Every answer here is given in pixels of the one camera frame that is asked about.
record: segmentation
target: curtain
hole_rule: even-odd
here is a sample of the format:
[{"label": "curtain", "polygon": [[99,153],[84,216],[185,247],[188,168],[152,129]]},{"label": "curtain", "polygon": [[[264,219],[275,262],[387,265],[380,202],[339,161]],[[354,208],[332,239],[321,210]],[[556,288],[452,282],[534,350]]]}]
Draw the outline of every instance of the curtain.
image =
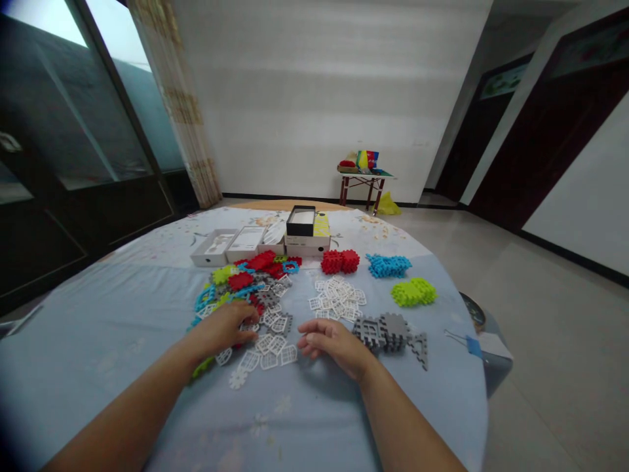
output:
[{"label": "curtain", "polygon": [[223,195],[170,0],[128,0],[127,5],[162,94],[199,206],[209,208]]}]

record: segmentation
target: doorway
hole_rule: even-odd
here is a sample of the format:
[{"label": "doorway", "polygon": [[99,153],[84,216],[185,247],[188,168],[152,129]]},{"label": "doorway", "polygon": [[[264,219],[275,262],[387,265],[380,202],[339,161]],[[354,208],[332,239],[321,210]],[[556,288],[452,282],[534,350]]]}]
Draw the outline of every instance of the doorway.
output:
[{"label": "doorway", "polygon": [[437,194],[453,202],[461,199],[532,57],[528,54],[482,75],[437,182]]},{"label": "doorway", "polygon": [[629,90],[629,9],[562,37],[469,210],[518,231]]}]

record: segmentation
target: small table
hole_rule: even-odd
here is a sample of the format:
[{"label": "small table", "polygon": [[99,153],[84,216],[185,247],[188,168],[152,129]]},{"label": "small table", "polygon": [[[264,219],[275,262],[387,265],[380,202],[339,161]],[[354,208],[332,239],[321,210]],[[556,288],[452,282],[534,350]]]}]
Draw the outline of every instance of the small table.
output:
[{"label": "small table", "polygon": [[[350,187],[356,187],[359,185],[369,185],[369,195],[367,196],[367,207],[365,208],[369,211],[369,207],[372,203],[372,191],[373,185],[380,182],[380,186],[378,187],[378,196],[375,199],[375,203],[373,204],[373,216],[378,214],[378,206],[380,205],[380,196],[382,195],[382,189],[385,186],[385,180],[395,179],[396,176],[389,174],[382,170],[380,175],[375,174],[358,174],[353,172],[341,172],[338,173],[341,175],[341,198],[339,199],[339,205],[347,206],[347,189]],[[357,184],[349,185],[350,180],[358,180]]]}]

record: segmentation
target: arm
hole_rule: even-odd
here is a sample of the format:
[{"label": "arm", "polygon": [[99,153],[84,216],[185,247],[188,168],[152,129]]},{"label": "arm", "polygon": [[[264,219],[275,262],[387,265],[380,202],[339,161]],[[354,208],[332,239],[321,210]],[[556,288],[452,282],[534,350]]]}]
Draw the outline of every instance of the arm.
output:
[{"label": "arm", "polygon": [[246,302],[221,306],[173,345],[84,427],[44,471],[139,471],[196,367],[234,344],[257,339],[238,330],[257,323]]},{"label": "arm", "polygon": [[299,327],[302,354],[323,352],[360,386],[385,471],[464,471],[461,462],[395,382],[389,371],[341,323],[315,319]]}]

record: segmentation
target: person's right hand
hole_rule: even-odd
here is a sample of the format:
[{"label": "person's right hand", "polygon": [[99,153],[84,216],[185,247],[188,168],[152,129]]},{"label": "person's right hand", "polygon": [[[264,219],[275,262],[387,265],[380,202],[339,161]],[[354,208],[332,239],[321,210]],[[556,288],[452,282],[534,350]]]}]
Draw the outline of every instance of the person's right hand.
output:
[{"label": "person's right hand", "polygon": [[316,359],[327,353],[347,375],[358,383],[377,359],[342,323],[328,319],[313,319],[298,328],[304,333],[297,343],[301,353]]}]

